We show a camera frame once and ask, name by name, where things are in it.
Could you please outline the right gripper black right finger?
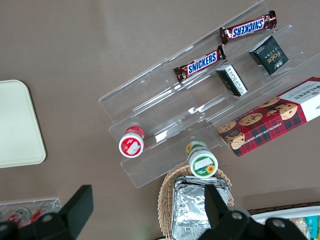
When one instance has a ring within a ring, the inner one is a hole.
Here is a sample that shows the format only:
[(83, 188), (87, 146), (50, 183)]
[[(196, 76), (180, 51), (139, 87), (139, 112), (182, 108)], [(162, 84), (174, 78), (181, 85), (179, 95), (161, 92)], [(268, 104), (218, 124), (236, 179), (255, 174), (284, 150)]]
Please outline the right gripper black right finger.
[(204, 187), (204, 206), (210, 229), (200, 240), (264, 240), (264, 226), (252, 219), (249, 212), (241, 207), (228, 207), (217, 188)]

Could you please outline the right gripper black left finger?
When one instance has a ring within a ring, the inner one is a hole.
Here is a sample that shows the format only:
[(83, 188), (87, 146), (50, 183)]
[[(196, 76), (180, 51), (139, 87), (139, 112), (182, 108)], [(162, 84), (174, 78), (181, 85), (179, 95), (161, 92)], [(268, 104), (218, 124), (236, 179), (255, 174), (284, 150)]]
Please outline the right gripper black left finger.
[(92, 185), (82, 185), (58, 212), (19, 229), (20, 240), (75, 240), (94, 210)]

